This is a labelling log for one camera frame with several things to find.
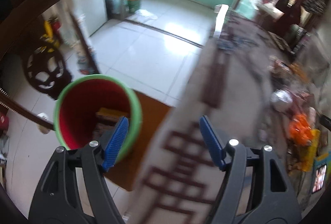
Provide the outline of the silver foil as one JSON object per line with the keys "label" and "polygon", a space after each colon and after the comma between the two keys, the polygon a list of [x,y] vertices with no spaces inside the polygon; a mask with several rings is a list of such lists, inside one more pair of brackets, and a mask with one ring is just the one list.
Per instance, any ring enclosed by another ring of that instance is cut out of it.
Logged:
{"label": "silver foil", "polygon": [[278,112],[285,112],[292,104],[293,99],[291,93],[287,90],[276,90],[270,97],[272,107]]}

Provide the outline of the orange snack wrapper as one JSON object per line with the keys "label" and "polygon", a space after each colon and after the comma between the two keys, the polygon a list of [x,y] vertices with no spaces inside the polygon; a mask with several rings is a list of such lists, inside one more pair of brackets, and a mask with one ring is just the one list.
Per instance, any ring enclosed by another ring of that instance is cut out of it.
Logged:
{"label": "orange snack wrapper", "polygon": [[311,127],[304,113],[295,114],[289,123],[289,135],[298,146],[309,146],[313,140]]}

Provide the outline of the floral patterned tablecloth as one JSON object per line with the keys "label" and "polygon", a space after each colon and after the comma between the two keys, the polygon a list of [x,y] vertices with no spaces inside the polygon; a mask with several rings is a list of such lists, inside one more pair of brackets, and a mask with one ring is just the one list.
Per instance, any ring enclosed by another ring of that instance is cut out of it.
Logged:
{"label": "floral patterned tablecloth", "polygon": [[[270,103],[276,90],[291,93],[285,112]],[[221,6],[181,101],[149,146],[128,223],[315,223],[329,180],[312,193],[314,167],[299,170],[289,123],[301,113],[330,114],[330,67],[316,87],[286,43]],[[224,171],[200,132],[204,115],[224,145]]]}

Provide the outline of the red bin with green rim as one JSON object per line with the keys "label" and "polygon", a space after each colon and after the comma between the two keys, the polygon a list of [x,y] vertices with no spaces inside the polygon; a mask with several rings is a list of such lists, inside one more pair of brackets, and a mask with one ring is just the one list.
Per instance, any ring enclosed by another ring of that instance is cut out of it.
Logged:
{"label": "red bin with green rim", "polygon": [[60,145],[67,150],[85,146],[92,140],[96,114],[101,108],[128,114],[128,133],[116,159],[120,162],[139,136],[143,112],[136,93],[116,78],[93,74],[67,85],[55,103],[55,134]]}

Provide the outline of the dark carved wooden chair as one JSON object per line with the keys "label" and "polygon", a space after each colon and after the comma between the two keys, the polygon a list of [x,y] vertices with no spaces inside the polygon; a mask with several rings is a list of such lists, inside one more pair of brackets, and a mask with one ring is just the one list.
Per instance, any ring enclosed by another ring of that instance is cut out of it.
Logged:
{"label": "dark carved wooden chair", "polygon": [[[29,33],[27,28],[31,27],[42,13],[58,2],[67,4],[67,13],[71,17],[77,38],[83,50],[87,52],[88,45],[73,13],[72,0],[25,0],[1,23],[1,56],[7,53],[11,46],[17,42],[18,38]],[[27,67],[26,71],[28,73],[47,72],[48,61],[51,58],[55,58],[60,64],[60,77],[57,77],[54,73],[49,74],[49,78],[54,82],[54,85],[49,89],[40,89],[41,93],[49,95],[60,104],[66,94],[65,91],[74,84],[71,81],[69,71],[66,69],[65,60],[61,52],[51,43],[35,36],[27,37],[24,44],[26,44],[24,55],[26,58],[30,58],[34,54],[38,56],[36,65]],[[117,79],[113,79],[112,82],[123,90],[131,105],[131,121],[129,132],[117,158],[120,166],[114,172],[108,172],[107,178],[119,187],[131,192],[149,143],[166,117],[167,112],[169,112],[170,107],[139,91],[134,91]],[[5,93],[1,93],[1,105],[46,129],[55,131],[59,143],[65,148],[70,148],[71,143],[62,135],[57,119],[53,122],[42,119],[40,116],[27,111]]]}

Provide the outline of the phone with lit screen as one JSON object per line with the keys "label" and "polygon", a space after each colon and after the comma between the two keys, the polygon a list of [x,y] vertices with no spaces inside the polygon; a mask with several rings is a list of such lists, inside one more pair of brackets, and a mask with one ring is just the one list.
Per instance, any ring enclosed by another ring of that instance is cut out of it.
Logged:
{"label": "phone with lit screen", "polygon": [[326,171],[327,171],[326,164],[318,166],[317,169],[315,170],[312,193],[316,193],[323,188]]}

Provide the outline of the yellow jug on floor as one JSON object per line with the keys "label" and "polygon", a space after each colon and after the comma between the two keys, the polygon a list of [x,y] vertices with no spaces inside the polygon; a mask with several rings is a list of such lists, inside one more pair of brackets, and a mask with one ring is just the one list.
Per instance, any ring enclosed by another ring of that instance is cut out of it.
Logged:
{"label": "yellow jug on floor", "polygon": [[44,29],[45,29],[45,34],[41,36],[41,40],[50,43],[53,45],[55,48],[59,49],[60,47],[60,42],[59,40],[54,36],[52,27],[48,21],[44,21]]}

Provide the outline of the clear bag of orange snacks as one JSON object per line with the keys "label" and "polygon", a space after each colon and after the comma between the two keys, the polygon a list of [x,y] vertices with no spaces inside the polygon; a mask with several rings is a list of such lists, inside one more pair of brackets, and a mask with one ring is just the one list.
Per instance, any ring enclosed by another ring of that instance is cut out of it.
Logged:
{"label": "clear bag of orange snacks", "polygon": [[321,87],[330,67],[330,49],[320,37],[306,33],[292,50],[294,62],[301,66],[308,80]]}

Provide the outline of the black hanging handbag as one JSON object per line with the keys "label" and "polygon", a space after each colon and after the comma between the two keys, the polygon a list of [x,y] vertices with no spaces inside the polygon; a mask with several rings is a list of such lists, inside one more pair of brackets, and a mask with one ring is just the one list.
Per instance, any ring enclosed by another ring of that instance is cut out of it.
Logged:
{"label": "black hanging handbag", "polygon": [[275,4],[275,8],[279,11],[286,13],[289,10],[289,0],[278,0]]}

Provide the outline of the patterned black white hanging bag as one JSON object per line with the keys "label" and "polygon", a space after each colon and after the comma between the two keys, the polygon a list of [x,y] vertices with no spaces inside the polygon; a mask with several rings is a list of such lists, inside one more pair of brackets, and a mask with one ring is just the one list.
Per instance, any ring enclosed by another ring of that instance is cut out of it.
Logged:
{"label": "patterned black white hanging bag", "polygon": [[326,4],[324,0],[303,0],[302,7],[306,12],[321,16],[324,13]]}

